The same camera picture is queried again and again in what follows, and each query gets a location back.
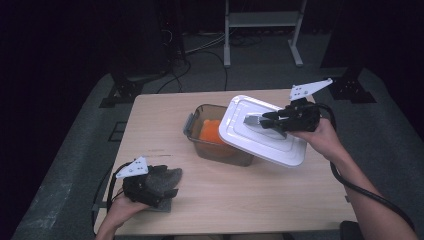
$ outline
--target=orange food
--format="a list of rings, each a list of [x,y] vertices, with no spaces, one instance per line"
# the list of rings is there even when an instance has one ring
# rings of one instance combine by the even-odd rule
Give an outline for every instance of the orange food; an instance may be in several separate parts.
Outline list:
[[[203,141],[225,144],[219,137],[219,124],[221,120],[209,120],[203,121],[202,130],[200,130],[199,139]]]

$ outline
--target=container lid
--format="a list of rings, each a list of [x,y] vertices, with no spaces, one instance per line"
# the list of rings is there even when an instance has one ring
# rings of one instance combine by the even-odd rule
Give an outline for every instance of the container lid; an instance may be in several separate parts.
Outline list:
[[[261,100],[238,95],[234,97],[219,125],[221,139],[236,148],[265,160],[296,167],[305,159],[306,142],[290,134],[283,136],[272,129],[262,129],[245,123],[248,116],[262,116],[263,113],[282,108]]]

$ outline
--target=metal shelf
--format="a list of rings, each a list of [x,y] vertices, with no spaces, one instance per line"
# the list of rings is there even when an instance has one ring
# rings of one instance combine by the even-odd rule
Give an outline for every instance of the metal shelf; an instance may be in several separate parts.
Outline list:
[[[296,43],[302,25],[307,0],[302,0],[299,11],[285,12],[242,12],[230,13],[229,0],[225,1],[225,43],[224,66],[231,66],[230,28],[234,27],[281,27],[294,26],[293,38],[288,41],[290,51],[296,66],[303,66],[302,58],[297,50]]]
[[[298,11],[230,13],[229,27],[296,26]]]

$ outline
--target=electrical cord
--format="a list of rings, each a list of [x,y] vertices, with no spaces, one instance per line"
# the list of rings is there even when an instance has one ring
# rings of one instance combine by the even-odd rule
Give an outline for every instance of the electrical cord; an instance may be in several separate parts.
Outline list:
[[[171,42],[172,42],[172,39],[173,39],[173,34],[172,34],[172,32],[171,32],[171,31],[169,31],[169,30],[166,30],[166,29],[162,29],[162,30],[161,30],[161,32],[167,32],[167,33],[169,33],[169,40],[168,40],[168,43],[171,43]]]
[[[181,85],[181,82],[180,82],[180,80],[179,80],[179,78],[180,77],[182,77],[182,76],[184,76],[184,75],[186,75],[187,73],[188,73],[188,71],[190,71],[190,69],[191,69],[191,63],[190,63],[190,61],[188,61],[188,60],[186,60],[186,62],[187,62],[187,65],[188,65],[188,68],[184,71],[184,73],[182,73],[181,75],[179,75],[179,76],[176,76],[175,74],[173,74],[174,75],[174,78],[173,79],[171,79],[171,80],[169,80],[169,81],[167,81],[166,83],[164,83],[157,91],[156,91],[156,94],[158,94],[158,93],[160,93],[160,91],[164,88],[164,87],[166,87],[169,83],[171,83],[171,82],[173,82],[173,81],[175,81],[175,80],[177,80],[178,81],[178,87],[179,87],[179,89],[180,89],[180,91],[182,92],[182,85]]]
[[[93,206],[96,206],[96,200],[97,197],[99,196],[99,192],[100,192],[100,188],[102,187],[103,182],[105,181],[107,175],[109,175],[109,173],[112,171],[113,168],[113,164],[108,168],[108,170],[106,171],[106,173],[103,175],[102,180],[100,181],[99,186],[97,187],[96,193],[94,194],[94,198],[93,198]],[[94,209],[91,211],[91,224],[92,227],[94,227],[96,220],[94,219]]]
[[[189,55],[192,55],[192,54],[198,54],[198,53],[207,53],[207,54],[212,54],[212,55],[214,55],[215,57],[217,57],[217,58],[218,58],[219,62],[221,63],[221,65],[222,65],[222,67],[223,67],[223,69],[224,69],[224,72],[225,72],[224,91],[227,91],[227,84],[228,84],[228,71],[227,71],[227,68],[224,66],[224,61],[222,60],[222,58],[221,58],[218,54],[216,54],[216,53],[214,53],[214,52],[210,52],[210,51],[200,51],[200,52],[194,52],[194,53],[191,53],[191,54],[189,54]]]
[[[230,45],[232,47],[248,48],[262,42],[262,37],[260,34],[257,34],[254,37],[257,37],[258,40],[255,40],[253,37],[246,37],[243,34],[235,35],[233,38],[231,38]]]
[[[324,109],[325,111],[328,112],[328,114],[330,114],[330,121],[331,124],[333,125],[333,128],[335,131],[337,131],[337,126],[336,126],[336,120],[334,117],[334,113],[333,110],[331,110],[330,107],[328,107],[325,104],[322,103],[317,103],[315,104],[317,105],[319,108]],[[363,189],[351,182],[349,182],[348,180],[344,179],[340,173],[337,170],[336,165],[334,165],[334,163],[330,162],[330,167],[331,167],[331,172],[333,173],[334,177],[337,179],[337,181],[339,181],[341,184],[343,184],[344,186],[352,189],[353,191],[360,193],[382,205],[384,205],[385,207],[389,208],[390,210],[392,210],[393,212],[395,212],[396,214],[398,214],[400,217],[403,218],[403,220],[405,220],[405,222],[412,228],[412,230],[415,231],[415,226],[414,223],[412,222],[412,220],[409,218],[409,216],[402,210],[400,209],[398,206],[396,206],[394,203],[390,202],[389,200],[375,194],[372,193],[366,189]]]
[[[212,46],[214,46],[214,45],[219,44],[220,42],[222,42],[224,40],[224,37],[225,37],[225,35],[224,34],[221,34],[221,36],[219,36],[218,38],[216,38],[216,39],[214,39],[214,40],[212,40],[212,41],[210,41],[208,43],[205,43],[205,44],[203,44],[200,47],[187,50],[187,51],[185,51],[185,53],[186,54],[190,54],[190,53],[194,53],[194,52],[197,52],[197,51],[200,51],[200,50],[203,50],[203,49],[212,47]]]
[[[115,188],[116,174],[118,174],[118,172],[121,171],[121,169],[123,169],[124,167],[126,167],[130,164],[131,164],[131,162],[123,164],[112,175],[112,179],[110,180],[110,183],[109,183],[109,191],[107,193],[107,200],[106,200],[106,209],[107,209],[108,212],[109,212],[110,207],[112,206],[112,194],[113,194],[113,189]]]

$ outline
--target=wooden table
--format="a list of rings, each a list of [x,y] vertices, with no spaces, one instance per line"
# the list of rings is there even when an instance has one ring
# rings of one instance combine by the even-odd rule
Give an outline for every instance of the wooden table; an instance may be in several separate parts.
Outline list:
[[[305,161],[297,168],[260,158],[254,158],[249,167],[239,167],[198,157],[182,132],[187,116],[199,105],[228,106],[234,96],[247,95],[284,107],[289,104],[289,93],[257,90],[138,96],[113,171],[145,156],[149,165],[182,168],[183,177],[171,213],[140,212],[117,235],[329,230],[338,229],[343,220],[356,221],[329,162],[309,145]],[[120,186],[122,180],[116,182],[115,192]],[[95,232],[105,214],[101,209]]]

